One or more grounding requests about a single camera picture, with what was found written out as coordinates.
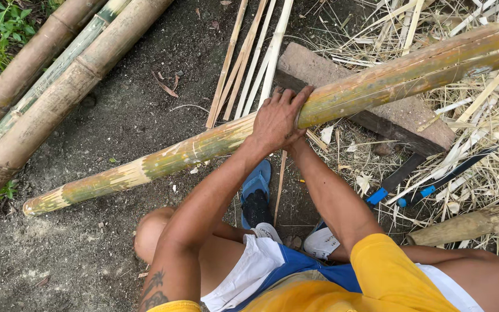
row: hand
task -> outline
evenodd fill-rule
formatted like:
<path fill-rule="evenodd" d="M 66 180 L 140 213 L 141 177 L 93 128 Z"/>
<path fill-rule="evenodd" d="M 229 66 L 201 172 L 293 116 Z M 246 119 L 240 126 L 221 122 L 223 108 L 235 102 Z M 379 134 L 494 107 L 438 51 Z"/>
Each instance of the hand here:
<path fill-rule="evenodd" d="M 307 129 L 297 128 L 295 119 L 313 89 L 306 86 L 296 97 L 290 89 L 282 94 L 275 90 L 273 97 L 263 102 L 253 122 L 251 137 L 267 154 L 292 144 L 306 132 Z"/>

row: green plant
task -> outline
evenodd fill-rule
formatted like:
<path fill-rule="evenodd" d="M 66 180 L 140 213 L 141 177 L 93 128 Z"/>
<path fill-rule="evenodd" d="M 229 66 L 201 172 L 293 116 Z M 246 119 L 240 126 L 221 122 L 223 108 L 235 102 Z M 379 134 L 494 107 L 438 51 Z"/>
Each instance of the green plant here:
<path fill-rule="evenodd" d="M 9 181 L 5 184 L 5 186 L 0 189 L 0 199 L 3 199 L 4 197 L 7 197 L 8 199 L 13 199 L 13 194 L 17 193 L 18 191 L 15 189 L 17 186 L 17 183 L 15 181 Z"/>
<path fill-rule="evenodd" d="M 35 33 L 34 20 L 27 21 L 31 10 L 22 10 L 14 0 L 4 5 L 0 2 L 0 68 L 3 70 L 10 62 L 7 48 L 10 44 L 24 44 Z"/>

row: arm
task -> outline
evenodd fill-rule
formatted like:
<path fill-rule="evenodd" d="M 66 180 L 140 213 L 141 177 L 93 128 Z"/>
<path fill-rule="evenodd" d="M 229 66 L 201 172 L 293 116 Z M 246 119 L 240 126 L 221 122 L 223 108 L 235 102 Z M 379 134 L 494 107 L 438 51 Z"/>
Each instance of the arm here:
<path fill-rule="evenodd" d="M 275 92 L 265 100 L 253 124 L 253 134 L 178 206 L 159 237 L 139 311 L 169 301 L 199 301 L 200 248 L 253 168 L 270 152 L 303 135 L 305 129 L 295 129 L 294 120 L 312 90 L 306 87 L 294 99 L 291 90 Z"/>
<path fill-rule="evenodd" d="M 361 197 L 327 167 L 303 138 L 290 145 L 288 152 L 306 180 L 319 214 L 348 255 L 367 235 L 384 233 Z"/>

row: green bamboo pole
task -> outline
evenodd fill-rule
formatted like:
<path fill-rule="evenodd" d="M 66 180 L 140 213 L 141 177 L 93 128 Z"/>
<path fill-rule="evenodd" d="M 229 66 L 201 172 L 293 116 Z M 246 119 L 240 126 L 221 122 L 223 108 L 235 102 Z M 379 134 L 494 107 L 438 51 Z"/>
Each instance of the green bamboo pole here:
<path fill-rule="evenodd" d="M 30 90 L 18 101 L 17 104 L 0 121 L 0 139 L 9 131 L 38 97 L 55 81 L 65 69 L 80 55 L 106 27 L 119 15 L 131 0 L 109 0 L 105 6 L 92 18 L 90 23 L 82 30 L 73 42 L 53 62 L 45 73 L 32 85 Z"/>
<path fill-rule="evenodd" d="M 479 29 L 316 89 L 301 109 L 298 127 L 324 123 L 499 69 L 499 32 L 492 27 Z M 252 113 L 128 164 L 67 183 L 26 201 L 23 212 L 38 216 L 233 152 L 252 133 L 255 116 Z"/>
<path fill-rule="evenodd" d="M 67 0 L 49 16 L 0 75 L 0 120 L 105 1 Z"/>
<path fill-rule="evenodd" d="M 88 92 L 106 75 L 172 0 L 132 0 L 0 139 L 0 188 Z"/>

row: blue flip-flop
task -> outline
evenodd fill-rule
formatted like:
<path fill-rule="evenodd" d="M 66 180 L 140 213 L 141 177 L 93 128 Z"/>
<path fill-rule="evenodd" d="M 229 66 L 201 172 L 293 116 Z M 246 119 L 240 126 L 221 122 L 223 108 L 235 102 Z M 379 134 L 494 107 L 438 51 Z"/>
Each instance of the blue flip-flop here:
<path fill-rule="evenodd" d="M 251 193 L 255 193 L 256 190 L 262 190 L 267 196 L 267 202 L 271 198 L 271 192 L 269 191 L 269 182 L 271 181 L 271 163 L 264 159 L 262 160 L 255 169 L 249 174 L 244 183 L 242 183 L 242 204 L 246 202 L 247 196 Z M 245 229 L 251 229 L 251 226 L 244 218 L 242 214 L 242 227 Z"/>

